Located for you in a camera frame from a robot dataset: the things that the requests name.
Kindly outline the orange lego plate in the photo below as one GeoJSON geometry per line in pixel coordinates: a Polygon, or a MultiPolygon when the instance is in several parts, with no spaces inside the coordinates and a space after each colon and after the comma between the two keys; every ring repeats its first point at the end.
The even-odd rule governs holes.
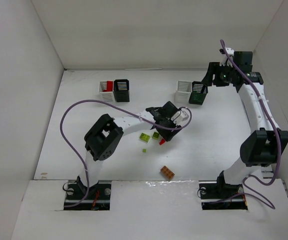
{"type": "Polygon", "coordinates": [[[166,179],[172,179],[175,174],[166,166],[163,166],[161,169],[160,169],[160,173],[166,178],[166,179]]]}

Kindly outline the red lego plate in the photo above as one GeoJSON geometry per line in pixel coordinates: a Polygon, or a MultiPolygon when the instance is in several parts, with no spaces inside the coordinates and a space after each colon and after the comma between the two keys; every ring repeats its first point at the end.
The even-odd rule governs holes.
{"type": "Polygon", "coordinates": [[[113,91],[113,81],[107,81],[106,84],[104,85],[104,92],[112,92],[113,91]]]}

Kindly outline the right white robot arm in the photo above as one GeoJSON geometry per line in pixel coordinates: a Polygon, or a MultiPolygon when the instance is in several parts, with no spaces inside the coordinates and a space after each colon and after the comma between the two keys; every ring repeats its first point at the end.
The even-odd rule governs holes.
{"type": "Polygon", "coordinates": [[[242,186],[244,178],[261,167],[275,164],[279,169],[281,156],[288,144],[288,131],[281,130],[274,120],[264,93],[264,81],[259,72],[252,71],[253,53],[220,49],[225,59],[209,63],[202,80],[204,86],[233,85],[239,95],[251,129],[241,144],[240,157],[220,173],[212,193],[217,198],[229,198],[242,186]]]}

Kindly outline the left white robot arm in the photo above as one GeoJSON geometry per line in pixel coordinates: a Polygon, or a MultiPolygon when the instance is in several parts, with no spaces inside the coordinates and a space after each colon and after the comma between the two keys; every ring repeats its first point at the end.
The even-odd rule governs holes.
{"type": "Polygon", "coordinates": [[[108,114],[102,115],[84,137],[87,170],[83,170],[78,176],[77,185],[86,193],[87,188],[98,183],[102,162],[112,156],[122,137],[155,129],[168,142],[188,118],[185,111],[175,107],[170,101],[162,107],[148,107],[135,116],[128,114],[125,117],[112,118],[108,114]]]}

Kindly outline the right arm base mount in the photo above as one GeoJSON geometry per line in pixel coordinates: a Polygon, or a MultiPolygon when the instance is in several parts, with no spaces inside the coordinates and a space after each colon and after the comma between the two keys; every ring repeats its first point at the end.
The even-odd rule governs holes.
{"type": "Polygon", "coordinates": [[[201,199],[202,210],[247,210],[248,206],[241,184],[224,187],[219,190],[216,181],[199,181],[198,197],[201,199]]]}

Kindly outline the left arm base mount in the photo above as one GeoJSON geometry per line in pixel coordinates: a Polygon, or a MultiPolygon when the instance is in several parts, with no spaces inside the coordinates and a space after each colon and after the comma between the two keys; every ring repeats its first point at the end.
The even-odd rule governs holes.
{"type": "Polygon", "coordinates": [[[98,184],[90,188],[88,196],[81,203],[77,206],[69,207],[78,203],[84,197],[84,193],[77,183],[73,181],[66,182],[62,186],[65,191],[63,209],[65,211],[109,211],[111,184],[112,181],[100,180],[98,184]]]}

